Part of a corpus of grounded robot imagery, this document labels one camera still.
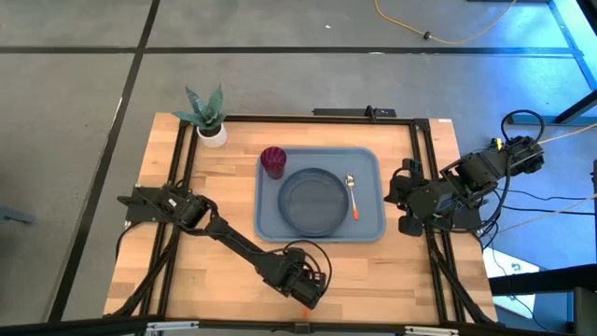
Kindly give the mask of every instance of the metal spoon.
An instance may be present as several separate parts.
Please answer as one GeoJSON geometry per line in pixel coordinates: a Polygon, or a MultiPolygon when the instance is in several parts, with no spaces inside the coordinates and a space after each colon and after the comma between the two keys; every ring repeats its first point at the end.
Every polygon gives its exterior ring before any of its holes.
{"type": "Polygon", "coordinates": [[[353,199],[353,217],[355,220],[358,220],[359,219],[358,210],[356,210],[356,203],[354,202],[354,194],[353,194],[354,176],[350,172],[346,175],[346,186],[351,191],[351,199],[353,199]]]}

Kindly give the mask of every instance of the yellow cable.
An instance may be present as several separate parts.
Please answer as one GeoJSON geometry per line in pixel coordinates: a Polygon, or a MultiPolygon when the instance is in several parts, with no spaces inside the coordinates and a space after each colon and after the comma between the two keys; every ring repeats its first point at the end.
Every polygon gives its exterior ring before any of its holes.
{"type": "Polygon", "coordinates": [[[527,221],[523,221],[523,222],[522,222],[522,223],[520,223],[520,224],[513,225],[513,226],[511,226],[511,227],[509,227],[509,228],[507,228],[507,229],[503,229],[503,230],[499,231],[498,233],[502,233],[502,232],[506,232],[506,231],[508,231],[508,230],[512,230],[512,229],[514,229],[514,228],[518,228],[519,226],[522,226],[522,225],[526,225],[526,224],[532,223],[532,222],[534,222],[534,221],[537,221],[537,220],[539,220],[539,219],[543,219],[543,218],[545,218],[545,217],[550,217],[550,216],[553,216],[553,215],[558,215],[558,214],[560,214],[561,212],[564,212],[564,211],[570,210],[570,209],[572,209],[572,208],[574,208],[574,207],[576,207],[576,206],[579,206],[579,205],[581,205],[581,204],[583,204],[583,203],[585,203],[585,202],[588,202],[588,201],[590,201],[590,200],[593,200],[593,199],[595,199],[595,198],[597,198],[597,193],[596,193],[596,194],[594,194],[594,195],[592,195],[592,196],[590,196],[590,197],[588,197],[588,198],[586,198],[586,199],[584,199],[584,200],[582,200],[582,201],[580,201],[580,202],[578,202],[578,203],[574,203],[574,204],[572,204],[572,205],[568,206],[568,207],[567,207],[567,208],[565,208],[565,209],[562,209],[562,210],[557,210],[557,211],[554,211],[554,212],[550,212],[550,213],[548,213],[548,214],[545,214],[545,215],[543,215],[543,216],[539,216],[539,217],[536,217],[536,218],[533,218],[533,219],[529,219],[529,220],[527,220],[527,221]]]}
{"type": "MultiPolygon", "coordinates": [[[[417,33],[418,35],[421,35],[423,37],[425,36],[425,32],[422,32],[422,31],[420,31],[420,30],[418,30],[416,28],[413,28],[413,27],[407,25],[406,23],[403,23],[403,22],[398,21],[396,19],[392,19],[389,16],[383,14],[382,10],[380,9],[380,4],[378,4],[378,0],[374,0],[374,2],[375,2],[375,9],[377,9],[377,12],[382,16],[382,18],[388,20],[389,22],[395,23],[395,24],[397,24],[397,25],[399,25],[401,27],[404,27],[404,28],[406,28],[406,29],[408,29],[408,30],[410,30],[410,31],[412,31],[414,33],[417,33]]],[[[432,40],[434,40],[434,41],[437,41],[437,42],[440,42],[440,43],[443,43],[443,44],[448,44],[448,45],[461,45],[461,44],[464,44],[464,43],[466,43],[468,41],[472,41],[475,38],[477,38],[477,37],[479,37],[479,36],[487,33],[490,29],[492,29],[495,26],[495,24],[498,21],[500,21],[502,19],[502,17],[504,17],[504,15],[506,13],[512,7],[514,7],[514,4],[516,4],[516,2],[517,2],[517,0],[512,0],[512,2],[510,3],[510,6],[508,6],[506,8],[506,10],[504,10],[502,12],[502,14],[498,15],[498,17],[495,18],[495,20],[493,20],[492,23],[490,23],[487,27],[483,28],[483,30],[481,30],[480,32],[478,32],[475,35],[472,35],[472,36],[470,36],[468,38],[465,38],[465,39],[462,39],[462,40],[459,40],[459,41],[448,41],[448,40],[444,40],[444,39],[441,39],[441,38],[438,38],[438,37],[435,37],[435,36],[432,36],[432,35],[429,35],[429,38],[432,39],[432,40]]]]}
{"type": "Polygon", "coordinates": [[[570,133],[566,133],[566,134],[562,134],[562,135],[554,136],[554,137],[552,137],[552,138],[545,139],[545,140],[543,140],[543,141],[539,141],[539,145],[543,145],[543,144],[545,144],[545,143],[548,143],[549,141],[553,141],[553,140],[562,139],[563,137],[566,137],[566,136],[570,136],[570,135],[574,135],[574,134],[579,134],[579,133],[581,133],[581,132],[585,132],[586,130],[588,130],[588,129],[591,129],[591,128],[595,127],[595,126],[597,126],[597,123],[594,123],[594,124],[592,124],[592,125],[589,125],[589,126],[587,126],[587,127],[585,127],[585,128],[582,128],[582,129],[580,129],[580,130],[578,130],[578,131],[574,131],[574,132],[570,132],[570,133]]]}

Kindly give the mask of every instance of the blue plate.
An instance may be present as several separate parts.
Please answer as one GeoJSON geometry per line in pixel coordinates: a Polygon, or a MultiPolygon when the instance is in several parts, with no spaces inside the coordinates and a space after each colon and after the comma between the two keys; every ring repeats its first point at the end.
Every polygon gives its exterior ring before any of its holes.
{"type": "Polygon", "coordinates": [[[278,194],[282,218],[299,234],[322,237],[333,232],[348,212],[348,191],[333,174],[307,168],[289,176],[278,194]]]}

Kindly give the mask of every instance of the white pot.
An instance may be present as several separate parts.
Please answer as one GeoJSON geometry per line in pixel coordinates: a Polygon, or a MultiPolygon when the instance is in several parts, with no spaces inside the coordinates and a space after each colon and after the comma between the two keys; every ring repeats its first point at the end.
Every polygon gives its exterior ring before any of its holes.
{"type": "Polygon", "coordinates": [[[228,139],[224,124],[222,124],[220,132],[214,136],[203,136],[203,134],[199,132],[199,127],[197,127],[197,134],[199,135],[199,138],[201,138],[203,144],[207,147],[220,147],[226,144],[226,139],[228,139]]]}

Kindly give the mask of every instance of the potted plant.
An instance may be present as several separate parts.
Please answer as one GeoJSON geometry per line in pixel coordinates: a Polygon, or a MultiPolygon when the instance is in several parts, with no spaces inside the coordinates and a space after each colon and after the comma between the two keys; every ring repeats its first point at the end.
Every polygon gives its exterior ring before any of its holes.
{"type": "Polygon", "coordinates": [[[194,113],[173,112],[173,114],[197,126],[197,133],[206,146],[220,147],[224,145],[228,135],[222,123],[226,117],[222,112],[222,104],[224,103],[222,85],[220,84],[217,90],[212,93],[207,105],[197,93],[187,87],[185,87],[185,90],[194,113]]]}

